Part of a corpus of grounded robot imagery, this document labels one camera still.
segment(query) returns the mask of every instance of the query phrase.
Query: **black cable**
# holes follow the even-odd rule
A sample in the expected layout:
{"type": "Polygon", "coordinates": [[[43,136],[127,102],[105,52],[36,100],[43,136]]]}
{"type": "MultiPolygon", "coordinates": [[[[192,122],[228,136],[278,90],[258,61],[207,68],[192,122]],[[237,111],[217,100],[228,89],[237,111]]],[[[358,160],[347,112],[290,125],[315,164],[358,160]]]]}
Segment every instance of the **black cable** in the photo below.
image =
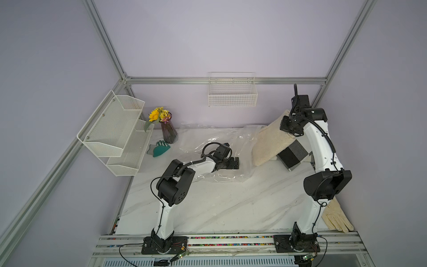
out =
{"type": "Polygon", "coordinates": [[[205,154],[205,149],[206,149],[209,145],[212,145],[212,144],[216,144],[216,145],[220,145],[220,146],[228,147],[228,148],[230,149],[230,157],[233,155],[233,150],[231,149],[231,147],[226,146],[226,145],[221,144],[221,143],[218,143],[218,142],[210,142],[210,143],[207,143],[207,144],[203,147],[203,149],[202,149],[202,155],[204,155],[204,154],[205,154]]]}
{"type": "Polygon", "coordinates": [[[124,245],[121,245],[121,246],[119,247],[119,253],[120,253],[120,256],[122,256],[122,258],[123,258],[125,261],[127,261],[129,264],[131,264],[132,266],[138,267],[138,266],[136,266],[135,264],[131,263],[130,261],[126,260],[126,259],[125,259],[125,257],[123,257],[123,255],[122,255],[122,253],[121,253],[120,249],[121,249],[123,246],[127,246],[127,245],[142,245],[142,244],[144,244],[144,243],[132,243],[132,244],[124,244],[124,245]]]}
{"type": "Polygon", "coordinates": [[[298,89],[296,86],[296,83],[294,83],[294,93],[295,93],[295,102],[292,103],[291,112],[289,113],[289,118],[292,116],[292,113],[294,112],[294,109],[296,107],[296,103],[298,102],[298,89]]]}
{"type": "Polygon", "coordinates": [[[314,221],[314,223],[313,223],[313,227],[311,228],[311,232],[313,233],[313,235],[314,235],[314,226],[316,226],[317,220],[319,219],[320,211],[322,210],[322,208],[323,208],[323,207],[326,207],[326,205],[327,205],[327,203],[326,203],[326,202],[322,202],[322,203],[320,204],[319,214],[317,214],[317,218],[316,218],[316,220],[315,220],[315,221],[314,221]]]}
{"type": "Polygon", "coordinates": [[[316,266],[315,266],[315,267],[319,266],[319,264],[323,261],[323,258],[324,258],[324,257],[325,257],[325,255],[326,255],[326,251],[328,250],[328,241],[326,240],[326,238],[324,238],[324,237],[322,237],[322,236],[320,236],[320,235],[318,235],[317,237],[319,237],[319,238],[323,238],[323,239],[326,241],[326,248],[325,248],[325,252],[323,253],[322,258],[320,259],[319,263],[318,263],[318,264],[316,264],[316,266]]]}
{"type": "Polygon", "coordinates": [[[292,119],[301,119],[301,120],[305,120],[305,121],[308,121],[309,123],[311,123],[312,125],[314,125],[320,132],[321,132],[321,134],[322,134],[322,136],[326,139],[326,141],[328,142],[328,144],[329,144],[329,147],[330,147],[330,149],[332,150],[332,153],[336,153],[336,150],[335,150],[335,146],[333,145],[333,143],[332,143],[332,140],[329,138],[329,136],[328,136],[328,133],[327,132],[325,132],[325,130],[322,128],[322,127],[320,127],[315,121],[313,121],[312,119],[309,119],[309,118],[307,118],[307,117],[304,117],[304,116],[293,116],[292,117],[292,119]]]}
{"type": "Polygon", "coordinates": [[[177,261],[177,260],[179,260],[180,259],[180,255],[181,255],[181,251],[180,252],[178,252],[175,256],[173,256],[170,260],[166,260],[166,259],[164,259],[164,260],[159,260],[159,261],[157,261],[156,263],[169,263],[170,265],[172,265],[172,263],[174,262],[174,261],[177,261]]]}
{"type": "Polygon", "coordinates": [[[333,175],[334,175],[334,174],[331,174],[330,176],[326,177],[323,181],[321,181],[321,182],[320,182],[320,184],[317,186],[316,190],[314,191],[314,199],[315,199],[315,201],[317,202],[317,204],[319,204],[320,209],[319,209],[319,214],[317,214],[317,218],[316,218],[316,220],[315,220],[315,221],[314,221],[314,223],[313,223],[313,227],[311,228],[311,232],[312,232],[313,234],[314,234],[314,226],[316,225],[317,220],[319,219],[320,212],[322,211],[322,208],[323,208],[323,207],[326,207],[326,206],[328,205],[326,202],[319,203],[319,199],[317,198],[317,190],[319,189],[320,185],[321,185],[324,181],[326,181],[329,177],[332,177],[333,175]]]}
{"type": "Polygon", "coordinates": [[[205,161],[206,161],[206,155],[205,155],[204,153],[202,153],[202,155],[201,155],[200,157],[201,157],[202,159],[200,159],[200,160],[195,160],[195,161],[190,161],[190,162],[188,162],[188,163],[186,163],[186,164],[182,165],[182,167],[181,167],[181,168],[179,168],[178,172],[176,173],[176,176],[177,176],[177,177],[180,177],[180,176],[181,176],[181,174],[182,174],[182,172],[184,171],[184,169],[185,169],[185,168],[187,168],[188,166],[193,165],[193,164],[197,164],[197,163],[202,163],[202,162],[205,162],[205,161]]]}
{"type": "Polygon", "coordinates": [[[156,177],[156,178],[154,178],[152,181],[151,181],[151,183],[150,183],[150,190],[151,190],[151,193],[153,193],[153,195],[160,201],[160,203],[162,204],[162,207],[161,207],[161,215],[160,215],[160,221],[159,221],[159,226],[158,226],[158,228],[157,228],[157,232],[156,232],[156,235],[157,235],[157,233],[159,232],[159,230],[160,230],[160,226],[161,226],[161,219],[162,219],[162,217],[163,217],[163,210],[164,210],[164,207],[165,207],[165,205],[163,204],[163,202],[160,200],[160,198],[158,197],[158,196],[156,196],[156,194],[154,194],[154,192],[153,192],[153,182],[156,180],[156,179],[159,179],[159,178],[170,178],[170,177],[173,177],[173,176],[160,176],[160,177],[156,177]]]}
{"type": "Polygon", "coordinates": [[[311,261],[294,261],[294,263],[298,264],[298,265],[309,265],[311,264],[311,261]]]}
{"type": "Polygon", "coordinates": [[[335,167],[335,169],[338,170],[335,166],[335,153],[332,153],[332,164],[335,167]]]}

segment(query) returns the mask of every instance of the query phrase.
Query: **ventilation grille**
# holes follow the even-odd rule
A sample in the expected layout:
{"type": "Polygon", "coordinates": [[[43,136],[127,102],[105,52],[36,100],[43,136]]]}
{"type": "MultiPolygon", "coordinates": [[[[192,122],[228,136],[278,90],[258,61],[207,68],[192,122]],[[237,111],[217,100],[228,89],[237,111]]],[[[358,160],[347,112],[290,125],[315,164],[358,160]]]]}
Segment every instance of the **ventilation grille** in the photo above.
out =
{"type": "MultiPolygon", "coordinates": [[[[153,266],[154,261],[163,258],[129,258],[136,266],[153,266]]],[[[172,266],[257,266],[257,267],[298,267],[293,256],[235,256],[235,257],[187,257],[172,263],[172,266]]],[[[131,266],[122,258],[107,258],[104,266],[131,266]]]]}

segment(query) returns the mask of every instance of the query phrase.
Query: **glove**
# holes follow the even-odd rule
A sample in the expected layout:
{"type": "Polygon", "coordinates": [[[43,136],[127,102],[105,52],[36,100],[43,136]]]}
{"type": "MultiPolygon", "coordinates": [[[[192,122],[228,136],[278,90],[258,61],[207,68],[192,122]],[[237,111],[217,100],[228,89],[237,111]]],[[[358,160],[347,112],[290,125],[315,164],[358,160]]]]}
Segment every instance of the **glove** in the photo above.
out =
{"type": "Polygon", "coordinates": [[[336,197],[329,202],[322,214],[322,219],[325,221],[329,230],[338,230],[344,233],[353,231],[353,225],[348,221],[336,197]]]}

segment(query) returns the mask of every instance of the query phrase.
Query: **mounting plate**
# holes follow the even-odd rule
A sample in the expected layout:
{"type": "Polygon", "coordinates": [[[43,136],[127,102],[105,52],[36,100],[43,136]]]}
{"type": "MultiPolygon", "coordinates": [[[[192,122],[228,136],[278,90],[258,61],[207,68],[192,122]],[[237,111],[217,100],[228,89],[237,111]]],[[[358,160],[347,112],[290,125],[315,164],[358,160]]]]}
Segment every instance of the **mounting plate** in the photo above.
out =
{"type": "MultiPolygon", "coordinates": [[[[292,248],[290,238],[291,238],[291,235],[275,235],[273,237],[274,246],[276,247],[277,253],[300,252],[300,251],[294,250],[292,248]]],[[[307,245],[306,247],[303,248],[302,251],[303,252],[314,252],[314,249],[311,247],[311,245],[316,248],[316,252],[320,252],[319,245],[317,244],[315,246],[314,243],[307,245]]]]}
{"type": "MultiPolygon", "coordinates": [[[[172,237],[172,246],[170,247],[169,251],[164,253],[164,255],[166,255],[166,254],[174,254],[174,255],[178,254],[178,252],[182,251],[181,250],[182,246],[187,247],[187,239],[188,239],[188,237],[186,237],[186,236],[174,236],[174,237],[172,237]]],[[[142,255],[161,255],[158,251],[157,246],[154,244],[154,242],[152,242],[152,239],[149,236],[144,238],[144,244],[142,245],[141,254],[142,255]]]]}

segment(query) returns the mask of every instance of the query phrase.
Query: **colorful cable strip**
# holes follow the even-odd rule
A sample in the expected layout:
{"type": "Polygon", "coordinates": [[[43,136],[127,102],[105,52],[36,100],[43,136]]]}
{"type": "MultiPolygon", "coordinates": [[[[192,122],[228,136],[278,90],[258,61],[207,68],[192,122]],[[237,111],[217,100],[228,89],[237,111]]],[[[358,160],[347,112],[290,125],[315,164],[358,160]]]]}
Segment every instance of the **colorful cable strip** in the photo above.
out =
{"type": "Polygon", "coordinates": [[[188,244],[188,246],[265,246],[274,243],[240,243],[240,244],[188,244]]]}
{"type": "Polygon", "coordinates": [[[193,236],[188,239],[215,239],[215,238],[273,238],[272,235],[254,235],[254,236],[193,236]]]}

